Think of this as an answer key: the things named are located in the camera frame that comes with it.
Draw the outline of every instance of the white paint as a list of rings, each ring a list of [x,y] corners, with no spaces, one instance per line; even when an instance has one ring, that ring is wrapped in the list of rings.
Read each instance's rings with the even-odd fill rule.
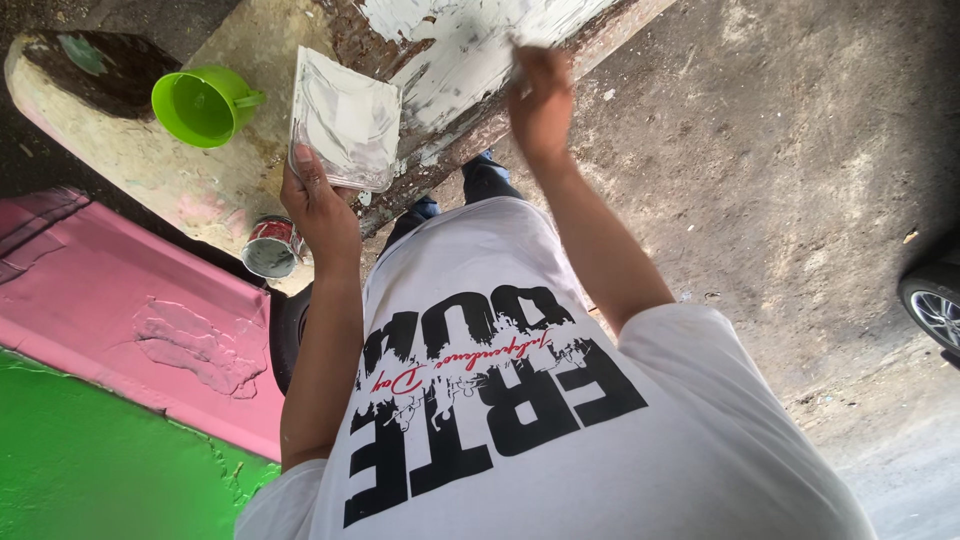
[[[290,123],[291,149],[309,144],[333,185],[382,192],[394,174],[400,91],[300,47]],[[290,165],[296,170],[290,152]]]
[[[359,9],[385,39],[437,40],[390,82],[404,88],[407,124],[438,131],[507,81],[508,37],[559,43],[615,1],[367,0]],[[427,15],[436,22],[424,21]]]

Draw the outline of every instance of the person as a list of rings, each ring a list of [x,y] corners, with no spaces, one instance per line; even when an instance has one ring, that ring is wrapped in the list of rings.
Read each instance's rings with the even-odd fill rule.
[[[487,155],[464,207],[397,220],[361,289],[357,218],[295,149],[281,200],[316,280],[282,474],[235,537],[874,537],[731,323],[674,303],[578,173],[568,58],[515,56],[511,127],[556,231]]]

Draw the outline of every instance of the green plastic bucket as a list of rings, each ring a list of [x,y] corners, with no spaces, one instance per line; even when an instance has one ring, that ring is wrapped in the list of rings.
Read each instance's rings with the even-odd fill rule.
[[[227,144],[267,101],[244,80],[219,65],[168,73],[154,85],[156,119],[174,137],[200,148]]]

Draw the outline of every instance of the car tire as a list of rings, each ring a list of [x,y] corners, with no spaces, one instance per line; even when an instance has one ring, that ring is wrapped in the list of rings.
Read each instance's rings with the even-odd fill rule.
[[[278,291],[270,295],[270,361],[274,368],[276,385],[283,395],[287,395],[290,379],[294,375],[297,354],[300,353],[300,340],[303,337],[303,323],[306,311],[310,307],[310,294],[313,283],[292,297]]]
[[[920,328],[960,356],[960,266],[939,263],[919,268],[900,280],[898,293]]]

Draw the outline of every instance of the concrete ground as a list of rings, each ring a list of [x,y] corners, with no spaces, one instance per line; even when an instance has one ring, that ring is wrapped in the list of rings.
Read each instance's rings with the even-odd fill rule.
[[[168,6],[76,4],[87,16]],[[39,20],[60,25],[49,5]],[[192,32],[222,17],[164,9],[206,21]],[[577,85],[571,143],[585,176],[680,301],[730,317],[881,538],[960,537],[960,373],[895,290],[960,217],[958,15],[951,0],[681,0]],[[120,19],[111,29],[146,32],[178,58],[202,41]],[[6,96],[0,107],[10,126]],[[44,140],[30,128],[4,128],[0,189],[91,174],[36,154],[8,168],[24,137]],[[42,145],[46,160],[63,154]],[[494,157],[543,206],[509,138]],[[436,190],[445,208],[463,204],[459,181]],[[368,241],[368,267],[386,233]]]

